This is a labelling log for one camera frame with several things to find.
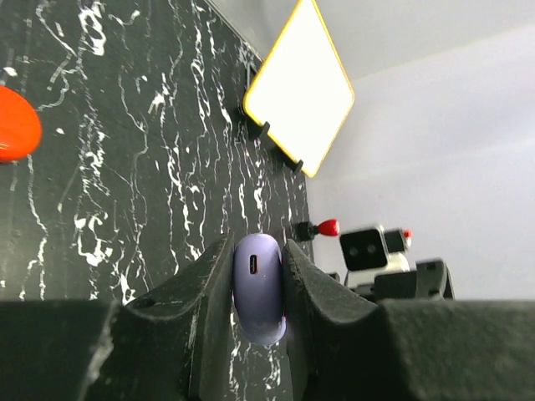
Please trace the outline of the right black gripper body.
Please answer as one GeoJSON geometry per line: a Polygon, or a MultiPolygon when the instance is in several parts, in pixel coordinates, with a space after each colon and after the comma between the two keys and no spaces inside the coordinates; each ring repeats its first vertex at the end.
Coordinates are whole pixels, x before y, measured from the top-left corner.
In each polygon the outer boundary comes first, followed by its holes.
{"type": "Polygon", "coordinates": [[[345,278],[328,276],[368,301],[452,299],[451,275],[441,259],[421,261],[412,269],[405,258],[371,258],[347,267],[345,278]]]}

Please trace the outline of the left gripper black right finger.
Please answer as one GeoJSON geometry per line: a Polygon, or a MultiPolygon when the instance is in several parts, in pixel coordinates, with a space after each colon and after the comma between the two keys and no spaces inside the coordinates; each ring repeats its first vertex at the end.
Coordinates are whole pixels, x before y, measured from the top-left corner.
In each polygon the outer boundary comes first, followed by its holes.
{"type": "Polygon", "coordinates": [[[293,241],[283,248],[297,400],[531,400],[531,301],[359,297],[293,241]]]}

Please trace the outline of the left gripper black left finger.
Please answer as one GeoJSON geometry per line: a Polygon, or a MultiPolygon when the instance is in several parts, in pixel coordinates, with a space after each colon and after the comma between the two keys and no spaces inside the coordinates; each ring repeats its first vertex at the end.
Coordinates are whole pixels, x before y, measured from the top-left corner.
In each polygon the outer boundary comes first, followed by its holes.
{"type": "Polygon", "coordinates": [[[127,305],[1,305],[4,400],[221,400],[234,238],[127,305]]]}

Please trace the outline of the purple round earbud case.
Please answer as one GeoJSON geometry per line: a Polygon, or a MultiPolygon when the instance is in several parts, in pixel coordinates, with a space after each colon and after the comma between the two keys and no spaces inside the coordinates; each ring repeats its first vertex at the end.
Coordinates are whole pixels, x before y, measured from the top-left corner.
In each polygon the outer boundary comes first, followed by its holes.
{"type": "Polygon", "coordinates": [[[247,339],[270,346],[286,331],[283,305],[282,254],[268,234],[251,234],[233,255],[232,291],[238,320],[247,339]]]}

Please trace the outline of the red earbud charging case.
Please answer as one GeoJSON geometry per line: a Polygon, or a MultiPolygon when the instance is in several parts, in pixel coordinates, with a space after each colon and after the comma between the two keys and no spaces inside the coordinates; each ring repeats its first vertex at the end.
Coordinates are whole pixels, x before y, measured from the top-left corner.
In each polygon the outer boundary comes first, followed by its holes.
{"type": "Polygon", "coordinates": [[[33,106],[20,94],[1,86],[2,163],[31,155],[42,138],[42,125],[33,106]]]}

